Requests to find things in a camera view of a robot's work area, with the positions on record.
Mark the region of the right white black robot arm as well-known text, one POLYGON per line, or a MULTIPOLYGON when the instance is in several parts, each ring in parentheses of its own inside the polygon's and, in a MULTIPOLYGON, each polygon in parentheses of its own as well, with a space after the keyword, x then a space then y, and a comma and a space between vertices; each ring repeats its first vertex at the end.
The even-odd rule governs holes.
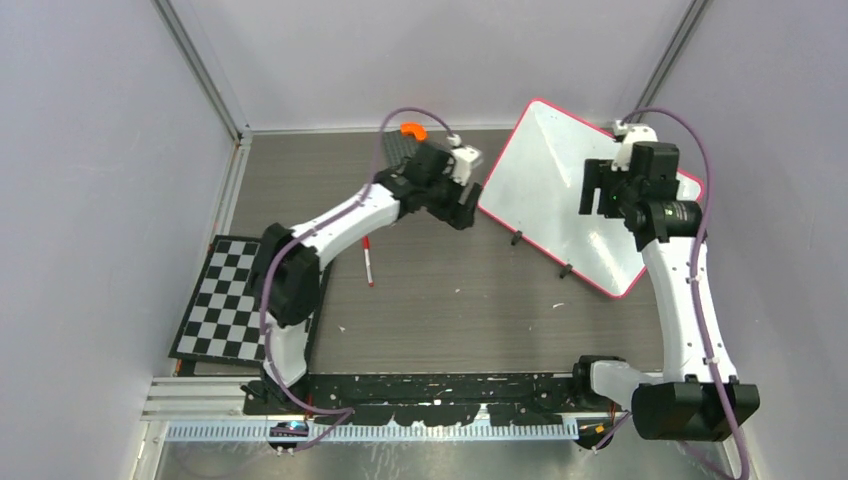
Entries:
POLYGON ((640 141, 624 165, 588 159, 579 214, 627 229, 653 284, 663 368, 653 378, 623 358, 583 355, 571 397, 584 410, 607 400, 630 413, 646 440, 721 442, 760 406, 759 390, 740 381, 723 345, 709 291, 704 211, 680 195, 678 148, 640 141))

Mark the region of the red capped white marker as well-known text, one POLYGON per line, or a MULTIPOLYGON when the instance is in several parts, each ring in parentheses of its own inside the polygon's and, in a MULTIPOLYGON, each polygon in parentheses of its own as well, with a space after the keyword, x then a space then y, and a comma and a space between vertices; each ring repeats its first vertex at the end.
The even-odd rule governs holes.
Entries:
POLYGON ((363 256, 364 256, 364 267, 366 272, 366 280, 369 287, 374 287, 374 276, 372 270, 372 261, 371 261, 371 248, 370 248, 370 239, 368 236, 364 236, 362 238, 362 248, 363 248, 363 256))

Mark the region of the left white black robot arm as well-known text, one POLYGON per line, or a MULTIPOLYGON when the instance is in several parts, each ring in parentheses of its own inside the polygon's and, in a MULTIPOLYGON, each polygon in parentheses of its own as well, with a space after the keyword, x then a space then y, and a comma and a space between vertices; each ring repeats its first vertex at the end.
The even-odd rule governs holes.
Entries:
POLYGON ((455 230, 474 224, 482 187, 470 180, 482 153, 423 141, 401 165, 378 171, 351 198, 291 228, 274 223, 260 239, 248 284, 260 309, 268 400, 298 412, 307 398, 306 320, 315 313, 326 267, 348 247, 408 214, 426 210, 455 230))

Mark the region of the pink framed whiteboard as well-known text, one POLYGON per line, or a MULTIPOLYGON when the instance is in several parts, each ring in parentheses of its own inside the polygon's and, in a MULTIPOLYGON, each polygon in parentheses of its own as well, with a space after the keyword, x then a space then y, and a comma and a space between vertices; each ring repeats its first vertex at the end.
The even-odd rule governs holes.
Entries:
POLYGON ((584 162, 613 160, 619 147, 602 128, 534 99, 495 160, 479 209, 612 298, 649 275, 661 302, 689 303, 691 242, 639 251, 624 220, 578 213, 584 162))

